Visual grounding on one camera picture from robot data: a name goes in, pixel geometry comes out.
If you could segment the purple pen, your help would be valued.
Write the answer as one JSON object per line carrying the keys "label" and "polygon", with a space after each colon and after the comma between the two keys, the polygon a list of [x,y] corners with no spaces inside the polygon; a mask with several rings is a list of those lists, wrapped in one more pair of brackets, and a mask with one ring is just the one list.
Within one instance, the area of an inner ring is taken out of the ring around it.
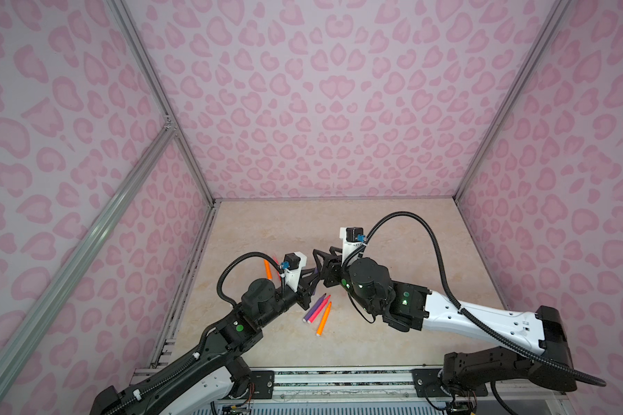
{"label": "purple pen", "polygon": [[313,314],[317,311],[317,309],[320,307],[320,305],[323,303],[323,301],[326,298],[326,294],[323,294],[317,301],[315,304],[313,304],[313,306],[311,307],[311,309],[309,309],[309,311],[305,314],[305,316],[303,317],[303,321],[305,323],[308,323],[309,320],[311,319],[311,317],[313,316]]}

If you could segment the orange pen cap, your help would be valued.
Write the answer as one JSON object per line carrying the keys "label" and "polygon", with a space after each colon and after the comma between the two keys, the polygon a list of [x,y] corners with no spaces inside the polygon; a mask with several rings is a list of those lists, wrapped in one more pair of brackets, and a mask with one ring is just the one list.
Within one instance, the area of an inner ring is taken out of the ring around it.
{"label": "orange pen cap", "polygon": [[273,273],[272,273],[272,269],[271,269],[271,265],[270,263],[264,259],[264,267],[265,267],[265,273],[266,273],[266,277],[268,280],[273,280]]}

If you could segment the orange pen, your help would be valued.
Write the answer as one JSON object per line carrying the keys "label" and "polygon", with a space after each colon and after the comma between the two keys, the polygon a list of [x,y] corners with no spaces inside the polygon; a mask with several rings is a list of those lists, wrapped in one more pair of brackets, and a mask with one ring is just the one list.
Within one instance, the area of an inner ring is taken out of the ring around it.
{"label": "orange pen", "polygon": [[325,329],[325,325],[327,323],[328,317],[331,313],[331,309],[332,309],[332,302],[328,302],[327,306],[325,306],[321,321],[318,325],[317,331],[316,331],[316,336],[322,336],[324,329]]}

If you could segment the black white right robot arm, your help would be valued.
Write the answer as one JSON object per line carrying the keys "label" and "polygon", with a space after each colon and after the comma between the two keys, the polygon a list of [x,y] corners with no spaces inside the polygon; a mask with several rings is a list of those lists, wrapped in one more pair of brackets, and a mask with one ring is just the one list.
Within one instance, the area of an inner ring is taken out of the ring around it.
{"label": "black white right robot arm", "polygon": [[440,378],[447,388],[473,388],[498,380],[524,379],[557,392],[574,392],[578,377],[560,312],[503,311],[477,304],[455,306],[420,285],[394,281],[373,259],[344,265],[337,247],[313,252],[318,275],[328,287],[340,285],[369,323],[381,319],[394,330],[434,330],[493,343],[493,348],[444,357]]}

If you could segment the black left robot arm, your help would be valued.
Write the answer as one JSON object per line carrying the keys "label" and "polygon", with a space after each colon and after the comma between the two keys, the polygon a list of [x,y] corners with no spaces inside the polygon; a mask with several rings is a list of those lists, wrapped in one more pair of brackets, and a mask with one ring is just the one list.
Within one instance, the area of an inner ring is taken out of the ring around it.
{"label": "black left robot arm", "polygon": [[316,271],[299,281],[296,290],[260,278],[249,285],[242,301],[227,316],[211,323],[202,332],[199,344],[166,368],[132,387],[119,392],[108,387],[94,399],[92,414],[165,414],[194,387],[209,391],[203,382],[221,370],[228,372],[228,387],[233,390],[249,376],[242,355],[263,338],[263,328],[277,317],[299,305],[310,308],[313,293],[323,278]]}

